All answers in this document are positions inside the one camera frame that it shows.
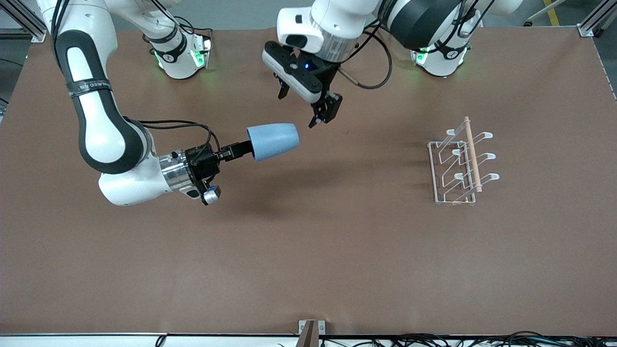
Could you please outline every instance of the wooden stick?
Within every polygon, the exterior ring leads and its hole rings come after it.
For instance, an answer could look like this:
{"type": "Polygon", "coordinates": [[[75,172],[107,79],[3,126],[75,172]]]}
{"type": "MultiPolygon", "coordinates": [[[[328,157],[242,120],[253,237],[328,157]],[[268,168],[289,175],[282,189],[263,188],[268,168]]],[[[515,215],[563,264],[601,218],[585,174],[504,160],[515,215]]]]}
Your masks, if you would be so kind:
{"type": "Polygon", "coordinates": [[[473,145],[473,134],[471,134],[471,122],[469,120],[469,117],[465,117],[465,132],[467,133],[467,147],[469,147],[471,169],[473,170],[473,181],[476,186],[476,192],[482,193],[482,184],[480,183],[480,171],[478,169],[478,158],[476,158],[476,148],[473,145]]]}

